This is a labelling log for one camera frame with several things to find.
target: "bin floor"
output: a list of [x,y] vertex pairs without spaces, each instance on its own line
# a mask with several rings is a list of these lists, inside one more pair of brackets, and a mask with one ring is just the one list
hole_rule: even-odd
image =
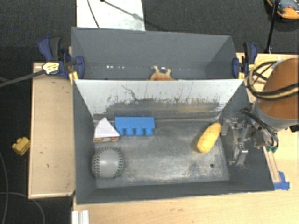
[[124,170],[114,179],[97,179],[97,188],[229,180],[221,139],[203,154],[196,144],[208,125],[156,127],[154,136],[122,136],[118,142],[95,144],[119,148]]

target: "blue toy block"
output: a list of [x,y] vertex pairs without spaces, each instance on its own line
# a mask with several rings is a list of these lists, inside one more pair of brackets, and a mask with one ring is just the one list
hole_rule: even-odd
[[154,135],[154,117],[115,117],[115,129],[120,136]]
[[284,175],[283,172],[280,172],[280,171],[279,171],[279,176],[280,176],[281,182],[273,183],[273,185],[274,185],[274,189],[275,189],[275,190],[280,189],[280,190],[287,190],[287,191],[288,191],[289,188],[290,188],[290,182],[287,182],[287,181],[285,180],[285,175]]

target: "gray bin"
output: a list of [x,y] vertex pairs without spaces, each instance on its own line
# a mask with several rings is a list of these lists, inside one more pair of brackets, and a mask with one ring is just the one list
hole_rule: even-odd
[[[151,44],[150,52],[140,54],[141,50],[130,49],[131,43],[128,43],[126,54],[119,54],[121,46],[116,45],[118,48],[113,49],[117,43],[114,39],[119,34],[129,40],[135,39],[132,38],[135,35],[145,34],[145,42]],[[230,143],[222,136],[209,153],[201,154],[196,150],[199,137],[211,123],[222,123],[234,117],[245,119],[238,112],[249,105],[244,83],[228,79],[231,77],[231,60],[228,60],[233,56],[227,51],[234,50],[231,38],[158,34],[81,28],[72,30],[72,41],[77,39],[73,55],[85,57],[86,77],[89,78],[75,80],[73,87],[77,204],[274,190],[263,150],[254,148],[252,144],[248,144],[245,167],[229,164]],[[192,46],[188,46],[189,52],[183,52],[181,56],[174,53],[176,56],[168,60],[162,54],[170,55],[171,46],[178,49],[180,45],[168,43],[165,52],[152,46],[156,42],[163,43],[160,40],[162,36],[174,39],[172,35],[182,40],[186,35],[193,40]],[[211,42],[209,52],[193,49],[196,43],[204,47],[202,41]],[[124,70],[133,73],[122,72],[115,67],[122,60]],[[107,64],[114,68],[108,71],[105,68]],[[153,64],[171,67],[174,78],[189,80],[146,81],[152,73]],[[221,69],[215,69],[213,65],[221,69],[225,67],[225,70],[218,72]],[[188,66],[193,67],[194,72],[188,72]],[[115,116],[154,117],[154,136],[124,136],[118,142],[94,144],[93,132],[97,121],[106,117],[113,125]],[[121,150],[124,170],[114,179],[96,179],[92,174],[91,160],[99,149],[107,146]]]

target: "dark floor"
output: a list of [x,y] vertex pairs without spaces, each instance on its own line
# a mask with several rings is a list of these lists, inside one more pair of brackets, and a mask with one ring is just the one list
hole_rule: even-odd
[[[242,43],[266,48],[270,15],[263,0],[142,0],[147,30],[231,35],[236,51]],[[0,77],[16,78],[31,72],[41,60],[37,42],[44,36],[60,36],[71,44],[76,25],[75,0],[0,0]],[[298,23],[277,22],[271,46],[274,53],[298,54]],[[11,145],[21,136],[30,137],[30,81],[0,88],[0,151],[4,156],[12,192],[27,194],[28,154],[16,155]],[[5,191],[0,165],[0,192]],[[46,223],[69,223],[70,198],[39,200]],[[0,196],[0,220],[5,198]],[[10,196],[8,224],[42,223],[34,203]]]

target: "black wire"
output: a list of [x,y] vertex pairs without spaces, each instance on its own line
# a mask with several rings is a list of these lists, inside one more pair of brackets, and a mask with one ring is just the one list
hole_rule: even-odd
[[[260,69],[260,68],[262,68],[262,67],[264,67],[264,66],[266,66],[266,65],[269,65],[269,64],[270,64],[270,66],[272,66],[272,65],[273,65],[273,62],[266,62],[266,63],[263,63],[263,64],[259,65],[258,67],[256,67],[256,70],[258,70],[258,69]],[[283,95],[283,96],[276,97],[276,98],[268,98],[267,96],[278,95],[278,94],[281,94],[282,92],[290,91],[290,90],[292,90],[292,89],[298,87],[298,83],[289,85],[289,86],[287,86],[287,87],[284,87],[284,88],[282,88],[282,89],[278,89],[278,90],[275,90],[275,91],[260,92],[260,91],[254,91],[253,88],[252,88],[252,87],[253,87],[253,84],[256,82],[256,80],[253,82],[252,85],[249,85],[249,79],[250,79],[250,76],[248,76],[248,82],[247,82],[248,85],[247,85],[246,87],[250,90],[250,92],[251,92],[255,97],[257,97],[257,98],[259,98],[259,99],[264,99],[264,100],[280,100],[280,99],[284,99],[284,98],[286,98],[286,97],[291,97],[291,96],[294,96],[294,95],[297,95],[297,94],[298,94],[297,92],[294,92],[294,93],[291,93],[291,94],[288,94],[288,95]]]
[[5,199],[5,208],[4,208],[4,214],[3,214],[3,219],[2,219],[2,224],[4,224],[4,223],[5,223],[5,219],[6,219],[6,214],[7,214],[8,194],[9,194],[9,190],[8,190],[8,176],[7,176],[7,170],[6,170],[6,167],[5,167],[5,162],[4,162],[4,159],[3,159],[3,156],[2,156],[1,151],[0,151],[0,158],[1,158],[2,165],[3,165],[4,178],[5,178],[5,186],[6,186],[6,192],[5,192],[5,196],[6,196],[6,199]]
[[28,80],[28,79],[34,78],[36,76],[44,75],[44,74],[45,74],[45,71],[40,70],[40,71],[35,72],[33,74],[30,74],[30,75],[26,75],[26,76],[23,76],[23,77],[16,78],[14,80],[9,80],[9,81],[3,82],[3,83],[0,84],[0,88],[4,87],[4,86],[7,86],[9,84],[14,84],[14,83],[17,83],[17,82],[20,82],[20,81],[23,81],[23,80]]
[[[6,214],[7,214],[7,208],[8,208],[8,196],[9,195],[17,195],[17,196],[22,196],[22,197],[25,197],[25,198],[27,198],[27,196],[24,195],[24,194],[22,194],[22,193],[9,192],[9,190],[8,190],[7,170],[6,170],[5,162],[4,162],[4,159],[3,159],[1,151],[0,151],[0,158],[1,158],[2,165],[3,165],[4,178],[5,178],[5,184],[6,184],[6,192],[0,192],[0,195],[5,195],[6,196],[4,214],[3,214],[3,219],[2,219],[2,224],[5,224],[5,219],[6,219]],[[39,208],[39,210],[41,211],[42,216],[43,216],[43,224],[45,224],[46,223],[46,218],[45,218],[45,213],[44,213],[42,207],[40,206],[40,204],[36,200],[32,199],[31,201],[33,201],[37,205],[37,207]]]
[[249,116],[250,118],[252,118],[255,122],[257,122],[263,129],[265,129],[270,135],[271,137],[275,140],[276,142],[276,146],[278,147],[279,144],[279,140],[277,135],[264,123],[262,122],[258,117],[256,117],[255,115],[253,115],[252,113],[250,113],[247,109],[241,109],[240,110],[241,113]]
[[[10,194],[10,195],[16,195],[16,196],[22,196],[22,197],[27,198],[26,195],[24,195],[22,193],[18,193],[18,192],[9,192],[8,194]],[[37,207],[39,208],[39,210],[41,211],[42,216],[43,216],[43,224],[46,224],[45,213],[44,213],[42,207],[40,206],[40,204],[36,200],[34,200],[34,199],[31,199],[30,201],[33,201],[37,205]]]
[[95,19],[94,14],[93,14],[93,10],[92,10],[92,7],[90,6],[89,0],[86,0],[86,1],[87,1],[87,3],[88,3],[89,10],[90,10],[90,12],[92,13],[92,16],[93,16],[93,19],[94,19],[95,24],[97,25],[98,28],[100,28],[100,26],[98,25],[97,20]]
[[257,79],[255,79],[255,81],[252,83],[252,85],[255,84],[255,82],[258,81],[259,78],[262,78],[263,80],[267,80],[266,77],[262,76],[263,73],[265,73],[270,67],[272,67],[272,64],[270,64],[265,70],[263,70],[261,73],[256,73],[256,71],[254,72],[254,75],[257,76]]

